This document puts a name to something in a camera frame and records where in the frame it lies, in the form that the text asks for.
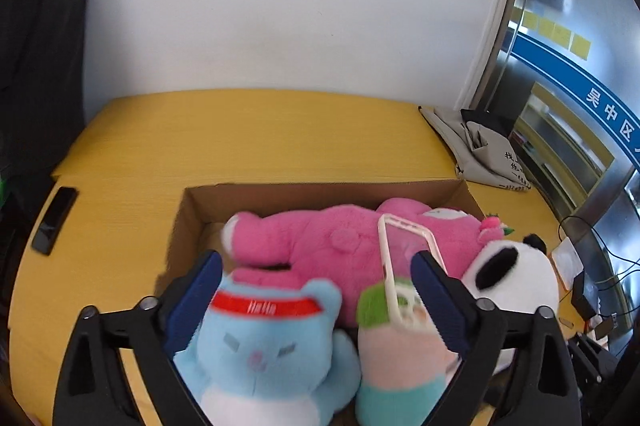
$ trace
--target cardboard box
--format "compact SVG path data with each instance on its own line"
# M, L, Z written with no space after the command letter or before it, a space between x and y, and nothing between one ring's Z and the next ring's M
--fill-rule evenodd
M218 184L187 188L174 222L166 271L156 282L156 295L161 294L172 279L187 273L198 255L207 249L221 253L226 272L234 268L222 249L220 229L236 212L248 210L266 217L286 210L321 210L339 204L376 209L391 197L409 197L431 207L460 209L478 219L484 218L466 182L457 179L409 183ZM332 426L357 426L353 404L334 418Z

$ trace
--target blue cat plush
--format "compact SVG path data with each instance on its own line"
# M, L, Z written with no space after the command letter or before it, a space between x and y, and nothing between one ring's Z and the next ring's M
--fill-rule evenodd
M334 322L330 281L300 291L223 278L174 363L214 426L326 426L355 396L360 362Z

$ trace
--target white device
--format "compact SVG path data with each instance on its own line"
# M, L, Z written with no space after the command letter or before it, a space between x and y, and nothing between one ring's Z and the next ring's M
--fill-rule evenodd
M402 330L437 333L436 327L415 287L413 285L397 283L394 278L389 241L386 236L386 225L404 229L404 231L424 238L429 246L431 256L438 262L444 272L447 273L447 268L442 260L436 239L429 228L397 217L391 213L384 213L378 220L380 256L382 257L382 270L385 278L386 308L389 313L389 320L393 325ZM400 298L402 298L403 305L399 302Z

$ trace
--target plush toy arm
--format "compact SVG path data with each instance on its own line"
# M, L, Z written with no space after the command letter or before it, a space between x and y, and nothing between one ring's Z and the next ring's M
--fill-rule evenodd
M200 326L193 334L193 338L191 338L187 348L176 352L174 355L175 368L177 368L180 377L182 377L191 395L198 403L205 389L209 386L209 377L204 373L196 358L196 344L199 333Z
M222 244L241 265L288 263L297 238L315 214L308 210L289 211L261 219L249 212L236 213L222 229Z
M378 207L380 213L392 213L398 217L404 217L405 219L411 219L416 215L422 215L423 213L431 211L431 207L427 204L423 204L413 199L404 199L402 197L393 197L387 199Z
M329 424L334 413L350 403L358 391L361 377L360 361L353 343L343 330L336 330L331 369L312 394L318 405L321 425Z

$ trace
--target yellow sticky note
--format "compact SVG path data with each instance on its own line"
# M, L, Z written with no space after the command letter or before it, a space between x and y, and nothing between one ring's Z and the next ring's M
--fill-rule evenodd
M571 52L586 60L591 49L591 42L579 34L574 34L574 41L571 44Z
M551 39L554 34L555 24L548 18L540 18L540 24L538 26L538 34L545 38Z
M553 35L551 35L551 39L556 42L556 44L561 45L565 49L569 49L569 42L571 41L571 29L567 29L565 26L556 24L556 26L554 27Z
M533 29L535 31L538 28L538 20L539 17L535 13L524 12L522 25L527 29Z
M521 18L522 18L522 9L514 6L513 9L511 10L511 20L517 23L520 21Z

